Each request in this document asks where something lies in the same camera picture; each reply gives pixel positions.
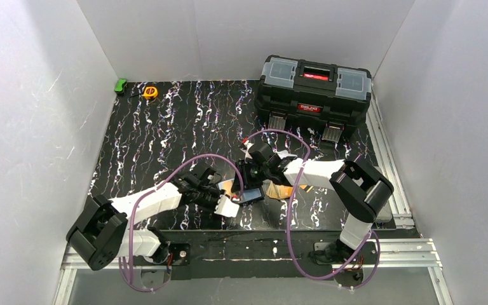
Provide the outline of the orange object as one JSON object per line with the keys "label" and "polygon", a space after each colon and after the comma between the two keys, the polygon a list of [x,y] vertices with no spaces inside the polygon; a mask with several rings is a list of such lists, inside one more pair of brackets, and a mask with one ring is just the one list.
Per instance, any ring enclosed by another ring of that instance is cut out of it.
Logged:
{"label": "orange object", "polygon": [[270,182],[266,190],[266,196],[275,200],[285,200],[290,198],[292,191],[292,186],[281,186]]}

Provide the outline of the single orange VIP card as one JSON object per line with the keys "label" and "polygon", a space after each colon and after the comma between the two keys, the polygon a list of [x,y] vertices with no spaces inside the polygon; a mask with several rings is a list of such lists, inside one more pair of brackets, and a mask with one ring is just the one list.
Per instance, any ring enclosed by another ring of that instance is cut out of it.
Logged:
{"label": "single orange VIP card", "polygon": [[224,190],[227,194],[233,194],[232,192],[232,186],[233,186],[234,180],[229,179],[229,180],[224,180],[219,183],[219,188],[221,190]]}

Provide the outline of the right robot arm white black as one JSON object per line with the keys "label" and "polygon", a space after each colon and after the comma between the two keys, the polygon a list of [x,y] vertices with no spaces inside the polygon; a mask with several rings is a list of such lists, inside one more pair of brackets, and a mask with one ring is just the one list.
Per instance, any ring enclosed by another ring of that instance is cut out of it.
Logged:
{"label": "right robot arm white black", "polygon": [[270,180],[279,186],[301,185],[331,189],[349,215],[339,243],[356,250],[394,191],[392,183],[363,156],[335,161],[304,161],[264,142],[246,140],[245,159],[238,162],[245,187]]}

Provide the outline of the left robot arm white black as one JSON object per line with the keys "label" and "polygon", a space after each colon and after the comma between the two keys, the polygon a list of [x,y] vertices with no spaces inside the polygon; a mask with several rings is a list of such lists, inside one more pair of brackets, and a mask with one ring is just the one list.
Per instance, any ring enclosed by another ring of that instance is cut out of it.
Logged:
{"label": "left robot arm white black", "polygon": [[154,257],[167,241],[155,229],[134,226],[152,216],[185,205],[224,217],[236,216],[239,206],[213,182],[215,170],[196,165],[159,184],[128,196],[91,197],[68,233],[66,241],[93,271],[117,257]]}

